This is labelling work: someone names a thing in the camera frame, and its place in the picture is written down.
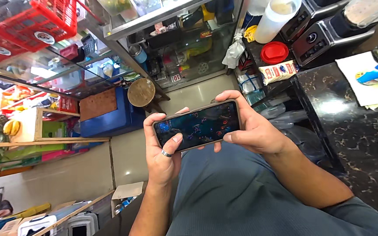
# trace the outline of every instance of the red lid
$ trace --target red lid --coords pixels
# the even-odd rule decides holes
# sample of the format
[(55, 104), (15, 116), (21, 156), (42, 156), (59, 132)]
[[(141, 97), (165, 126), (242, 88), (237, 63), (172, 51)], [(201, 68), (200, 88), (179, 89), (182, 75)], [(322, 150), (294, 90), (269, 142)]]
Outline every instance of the red lid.
[(270, 42), (263, 46), (260, 52), (262, 60), (268, 64), (283, 62), (288, 56), (288, 47), (281, 42)]

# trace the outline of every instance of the ring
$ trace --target ring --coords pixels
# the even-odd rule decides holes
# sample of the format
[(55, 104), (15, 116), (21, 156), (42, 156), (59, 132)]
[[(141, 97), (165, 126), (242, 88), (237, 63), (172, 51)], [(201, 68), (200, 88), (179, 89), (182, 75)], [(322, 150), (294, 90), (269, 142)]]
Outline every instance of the ring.
[(165, 155), (166, 157), (171, 157), (171, 154), (166, 153), (163, 149), (161, 149), (161, 154)]

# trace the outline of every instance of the mobile game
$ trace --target mobile game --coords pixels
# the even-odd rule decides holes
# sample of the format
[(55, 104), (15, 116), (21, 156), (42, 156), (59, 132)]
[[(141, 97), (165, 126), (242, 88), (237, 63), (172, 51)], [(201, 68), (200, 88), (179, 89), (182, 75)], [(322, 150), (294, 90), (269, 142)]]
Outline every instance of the mobile game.
[(185, 114), (154, 125), (161, 147), (177, 133), (183, 134), (177, 151), (223, 139), (224, 134), (240, 129), (235, 101)]

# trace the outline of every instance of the white tile floor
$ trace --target white tile floor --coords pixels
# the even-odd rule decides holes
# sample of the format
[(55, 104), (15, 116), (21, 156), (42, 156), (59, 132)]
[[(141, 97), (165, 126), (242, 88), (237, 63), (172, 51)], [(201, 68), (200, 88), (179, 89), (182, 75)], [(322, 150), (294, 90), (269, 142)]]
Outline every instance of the white tile floor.
[[(218, 76), (168, 93), (170, 101), (160, 106), (168, 114), (187, 106), (206, 105), (226, 89), (238, 89), (234, 75)], [(144, 131), (137, 130), (112, 138), (116, 185), (148, 179)], [(113, 189), (109, 145), (104, 143), (75, 157), (35, 166), (24, 173), (0, 177), (4, 198), (15, 212), (50, 202), (88, 200)]]
[[(168, 115), (184, 107), (194, 109), (209, 104), (216, 95), (227, 89), (238, 89), (234, 75), (217, 76), (186, 88), (171, 91), (167, 93), (170, 101), (161, 102), (160, 106)], [(147, 180), (144, 131), (137, 130), (113, 137), (111, 142), (116, 185)]]

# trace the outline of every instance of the gray shirt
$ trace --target gray shirt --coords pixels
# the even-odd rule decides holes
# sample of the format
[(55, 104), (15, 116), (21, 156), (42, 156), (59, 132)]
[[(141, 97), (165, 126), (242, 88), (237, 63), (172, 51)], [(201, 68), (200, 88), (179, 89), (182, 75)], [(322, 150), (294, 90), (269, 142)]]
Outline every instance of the gray shirt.
[(260, 155), (223, 142), (219, 153), (209, 145), (182, 158), (167, 236), (197, 235), (378, 235), (378, 212), (356, 197), (306, 206)]

